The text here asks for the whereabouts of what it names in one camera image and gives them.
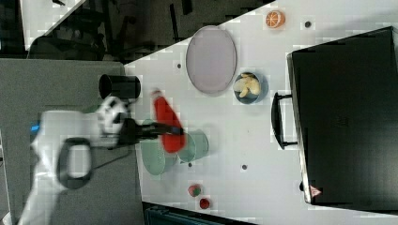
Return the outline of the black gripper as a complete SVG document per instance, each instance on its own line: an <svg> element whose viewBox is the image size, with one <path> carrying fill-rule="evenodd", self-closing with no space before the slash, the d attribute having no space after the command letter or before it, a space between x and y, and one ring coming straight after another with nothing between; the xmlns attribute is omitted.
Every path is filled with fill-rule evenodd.
<svg viewBox="0 0 398 225"><path fill-rule="evenodd" d="M151 123L140 126L134 119L128 118L124 121L119 132L119 145L133 145L139 142L139 134L142 137L154 137L163 134L182 135L184 129L182 127L174 127L161 123Z"/></svg>

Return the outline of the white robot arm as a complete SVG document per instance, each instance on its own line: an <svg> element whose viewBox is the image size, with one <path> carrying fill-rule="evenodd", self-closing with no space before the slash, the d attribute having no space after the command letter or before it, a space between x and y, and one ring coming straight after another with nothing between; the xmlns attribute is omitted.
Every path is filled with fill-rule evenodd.
<svg viewBox="0 0 398 225"><path fill-rule="evenodd" d="M186 142L184 129L178 125L139 125L121 111L44 112L31 143L38 156L34 183L18 225L50 225L58 196L90 182L98 168L94 150L135 145L159 136L167 151L179 151Z"/></svg>

